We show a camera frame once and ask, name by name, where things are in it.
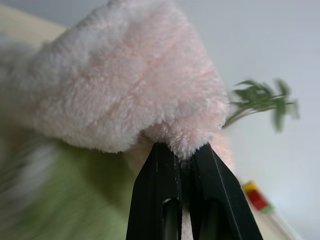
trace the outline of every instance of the green plant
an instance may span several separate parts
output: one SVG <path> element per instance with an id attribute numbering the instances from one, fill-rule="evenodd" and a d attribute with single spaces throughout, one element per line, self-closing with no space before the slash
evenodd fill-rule
<path id="1" fill-rule="evenodd" d="M 254 80 L 246 80 L 237 84 L 237 86 L 242 85 L 246 88 L 232 91 L 232 95 L 237 96 L 239 101 L 231 102 L 236 110 L 227 119 L 223 128 L 243 117 L 269 110 L 273 110 L 273 125 L 278 132 L 283 129 L 285 115 L 291 114 L 294 118 L 298 118 L 298 102 L 289 100 L 291 91 L 287 83 L 282 79 L 276 79 L 275 83 L 278 91 L 274 91 L 265 83 L 258 83 Z"/>

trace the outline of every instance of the red object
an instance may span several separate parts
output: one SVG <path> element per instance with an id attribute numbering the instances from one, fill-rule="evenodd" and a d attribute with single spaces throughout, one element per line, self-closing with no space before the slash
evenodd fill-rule
<path id="1" fill-rule="evenodd" d="M 264 199 L 264 197 L 257 191 L 253 190 L 247 193 L 247 196 L 252 203 L 252 205 L 258 210 L 261 211 L 264 208 L 269 206 L 269 203 Z"/>

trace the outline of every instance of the fluffy pink fabric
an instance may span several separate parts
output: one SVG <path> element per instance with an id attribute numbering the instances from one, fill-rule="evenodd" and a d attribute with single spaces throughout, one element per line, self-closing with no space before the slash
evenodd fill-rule
<path id="1" fill-rule="evenodd" d="M 224 85 L 172 0 L 113 0 L 39 51 L 0 42 L 2 113 L 69 144 L 120 152 L 143 133 L 187 159 L 225 122 Z"/>

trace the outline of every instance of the blurred background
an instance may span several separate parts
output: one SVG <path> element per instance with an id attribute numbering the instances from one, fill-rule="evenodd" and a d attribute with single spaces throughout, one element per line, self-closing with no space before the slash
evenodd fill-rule
<path id="1" fill-rule="evenodd" d="M 305 240 L 320 236 L 320 1 L 179 0 L 227 84 L 281 77 L 299 100 L 300 120 L 286 117 L 276 133 L 270 113 L 248 116 L 225 130 L 235 172 L 254 180 Z M 71 27 L 107 0 L 0 0 Z"/>

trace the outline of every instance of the wooden surface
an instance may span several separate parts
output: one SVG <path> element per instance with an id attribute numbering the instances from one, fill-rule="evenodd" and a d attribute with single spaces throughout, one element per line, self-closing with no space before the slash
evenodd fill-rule
<path id="1" fill-rule="evenodd" d="M 17 41 L 39 47 L 43 42 L 55 39 L 65 29 L 63 26 L 0 4 L 0 32 L 5 32 Z M 264 240 L 286 239 L 258 212 L 253 211 L 253 214 Z"/>

